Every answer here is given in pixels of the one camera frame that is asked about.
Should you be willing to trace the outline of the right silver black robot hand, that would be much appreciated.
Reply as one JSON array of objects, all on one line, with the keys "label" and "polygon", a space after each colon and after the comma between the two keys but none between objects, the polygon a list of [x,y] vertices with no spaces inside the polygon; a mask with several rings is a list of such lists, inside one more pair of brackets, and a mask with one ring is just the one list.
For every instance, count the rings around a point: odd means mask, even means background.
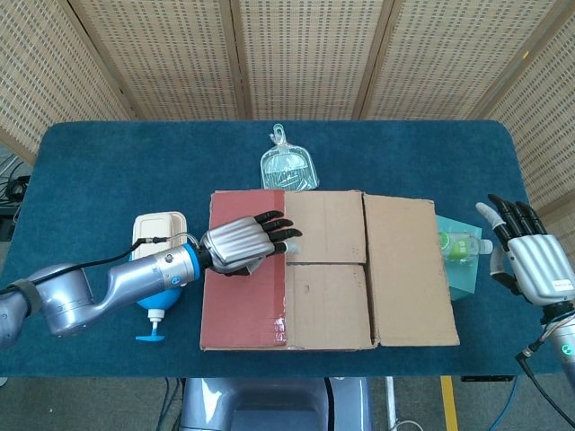
[{"label": "right silver black robot hand", "polygon": [[478,202],[475,209],[500,242],[491,253],[490,277],[536,306],[572,301],[574,269],[536,211],[525,202],[488,198],[493,207]]}]

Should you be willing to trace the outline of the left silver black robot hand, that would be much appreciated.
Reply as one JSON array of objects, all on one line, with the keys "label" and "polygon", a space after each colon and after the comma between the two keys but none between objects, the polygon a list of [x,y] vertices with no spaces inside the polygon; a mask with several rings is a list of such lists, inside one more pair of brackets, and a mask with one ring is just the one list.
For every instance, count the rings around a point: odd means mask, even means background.
[{"label": "left silver black robot hand", "polygon": [[203,269],[248,276],[268,257],[292,252],[303,233],[278,210],[241,217],[206,231],[195,247]]}]

